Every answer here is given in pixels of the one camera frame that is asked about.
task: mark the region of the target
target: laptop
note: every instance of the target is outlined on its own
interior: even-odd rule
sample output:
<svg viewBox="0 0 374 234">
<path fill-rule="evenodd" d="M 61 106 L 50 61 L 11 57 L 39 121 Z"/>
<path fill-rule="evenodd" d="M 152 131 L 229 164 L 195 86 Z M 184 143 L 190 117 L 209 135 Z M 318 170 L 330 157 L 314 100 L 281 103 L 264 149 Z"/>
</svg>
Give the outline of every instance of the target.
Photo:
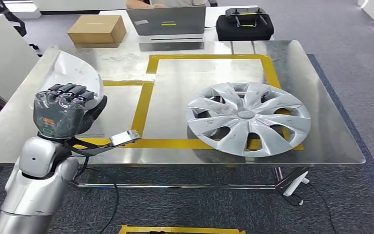
<svg viewBox="0 0 374 234">
<path fill-rule="evenodd" d="M 127 13 L 140 36 L 204 33 L 204 6 L 127 9 Z"/>
</svg>

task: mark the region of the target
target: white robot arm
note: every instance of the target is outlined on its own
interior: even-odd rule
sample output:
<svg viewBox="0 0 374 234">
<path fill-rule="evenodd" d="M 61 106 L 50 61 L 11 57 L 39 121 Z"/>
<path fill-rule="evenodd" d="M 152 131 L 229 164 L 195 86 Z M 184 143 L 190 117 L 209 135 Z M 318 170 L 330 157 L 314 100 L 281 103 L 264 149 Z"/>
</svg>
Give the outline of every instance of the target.
<svg viewBox="0 0 374 234">
<path fill-rule="evenodd" d="M 56 83 L 36 94 L 34 123 L 38 135 L 25 142 L 6 183 L 0 234 L 47 233 L 68 183 L 78 171 L 73 152 L 88 160 L 140 139 L 135 130 L 112 136 L 106 145 L 93 145 L 75 137 L 87 131 L 107 105 L 107 97 L 100 97 L 101 93 L 102 83 L 95 90 L 82 84 Z M 85 148 L 74 148 L 75 145 Z"/>
</svg>

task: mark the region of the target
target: silver hubcap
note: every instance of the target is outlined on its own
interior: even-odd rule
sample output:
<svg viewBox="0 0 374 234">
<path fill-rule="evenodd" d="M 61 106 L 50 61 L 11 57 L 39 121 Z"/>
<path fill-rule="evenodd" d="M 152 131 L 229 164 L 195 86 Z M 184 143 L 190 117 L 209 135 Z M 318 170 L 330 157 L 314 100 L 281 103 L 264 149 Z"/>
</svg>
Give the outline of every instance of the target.
<svg viewBox="0 0 374 234">
<path fill-rule="evenodd" d="M 287 110 L 287 114 L 281 114 L 281 109 Z M 246 157 L 272 156 L 291 150 L 310 131 L 310 115 L 299 99 L 256 82 L 222 83 L 202 90 L 188 104 L 187 121 L 204 143 Z M 283 128 L 289 137 L 284 137 Z M 250 139 L 258 139 L 261 148 L 248 150 Z"/>
</svg>

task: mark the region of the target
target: black cable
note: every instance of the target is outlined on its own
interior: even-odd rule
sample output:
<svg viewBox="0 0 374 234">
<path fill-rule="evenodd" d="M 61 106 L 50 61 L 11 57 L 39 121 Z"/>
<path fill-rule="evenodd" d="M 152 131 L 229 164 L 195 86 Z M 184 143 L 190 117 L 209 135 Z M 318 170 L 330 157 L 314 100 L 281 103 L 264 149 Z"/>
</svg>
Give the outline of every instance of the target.
<svg viewBox="0 0 374 234">
<path fill-rule="evenodd" d="M 75 178 L 78 178 L 82 173 L 84 173 L 85 169 L 87 169 L 88 161 L 90 161 L 90 157 L 85 157 L 84 165 L 79 169 L 78 173 L 75 175 Z"/>
<path fill-rule="evenodd" d="M 319 190 L 313 184 L 308 183 L 307 185 L 310 185 L 316 191 L 316 193 L 320 196 L 320 198 L 322 198 L 323 203 L 325 203 L 326 209 L 328 210 L 328 213 L 329 213 L 330 225 L 332 226 L 332 229 L 335 232 L 335 234 L 337 234 L 336 228 L 335 228 L 335 226 L 333 224 L 333 220 L 332 220 L 332 213 L 330 212 L 328 203 L 326 202 L 325 198 L 322 196 L 322 194 L 319 192 Z"/>
<path fill-rule="evenodd" d="M 285 195 L 283 195 L 282 192 L 279 192 L 279 194 L 280 194 L 281 197 L 283 197 L 283 199 L 284 199 L 287 203 L 289 203 L 289 204 L 292 205 L 292 206 L 297 207 L 297 206 L 301 206 L 301 205 L 303 204 L 303 199 L 302 199 L 300 196 L 296 195 L 296 194 L 292 194 L 291 196 L 285 196 Z M 289 200 L 289 197 L 297 197 L 298 199 L 300 199 L 300 202 L 298 202 L 297 204 L 295 204 L 295 203 L 293 203 L 293 202 L 291 202 L 291 201 Z"/>
<path fill-rule="evenodd" d="M 114 211 L 112 212 L 112 215 L 111 215 L 111 218 L 110 220 L 108 221 L 108 223 L 104 226 L 104 228 L 99 232 L 99 234 L 103 234 L 104 231 L 106 230 L 106 228 L 111 224 L 112 220 L 114 219 L 115 217 L 115 214 L 117 213 L 117 210 L 118 210 L 118 205 L 120 203 L 120 194 L 119 194 L 119 191 L 118 191 L 118 186 L 117 186 L 117 183 L 114 181 L 114 179 L 112 178 L 112 176 L 110 176 L 109 174 L 101 171 L 101 170 L 98 170 L 96 168 L 91 168 L 91 167 L 87 167 L 87 164 L 88 164 L 88 160 L 89 157 L 87 157 L 85 159 L 86 163 L 84 162 L 84 165 L 82 166 L 81 170 L 78 172 L 77 176 L 75 176 L 76 178 L 78 176 L 80 176 L 85 170 L 91 170 L 91 171 L 96 171 L 98 173 L 101 173 L 103 176 L 107 177 L 110 182 L 114 185 L 114 188 L 115 188 L 115 194 L 116 194 L 116 201 L 115 201 L 115 207 L 114 207 Z"/>
</svg>

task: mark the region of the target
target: metal tabletop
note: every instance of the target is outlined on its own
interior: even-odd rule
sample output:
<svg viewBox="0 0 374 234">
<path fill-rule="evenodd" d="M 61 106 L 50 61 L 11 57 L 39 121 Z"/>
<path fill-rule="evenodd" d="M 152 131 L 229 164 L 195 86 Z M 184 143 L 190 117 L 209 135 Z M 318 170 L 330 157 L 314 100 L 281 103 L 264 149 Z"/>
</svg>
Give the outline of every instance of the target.
<svg viewBox="0 0 374 234">
<path fill-rule="evenodd" d="M 53 46 L 0 113 L 0 165 L 16 161 L 36 136 L 30 105 L 59 50 L 91 64 L 104 80 L 107 108 L 81 137 L 105 143 L 132 127 L 143 139 L 94 156 L 93 166 L 349 166 L 365 162 L 297 41 L 125 43 L 118 48 Z M 210 149 L 188 129 L 187 104 L 217 83 L 265 82 L 299 98 L 311 116 L 306 140 L 286 153 L 248 158 Z"/>
</svg>

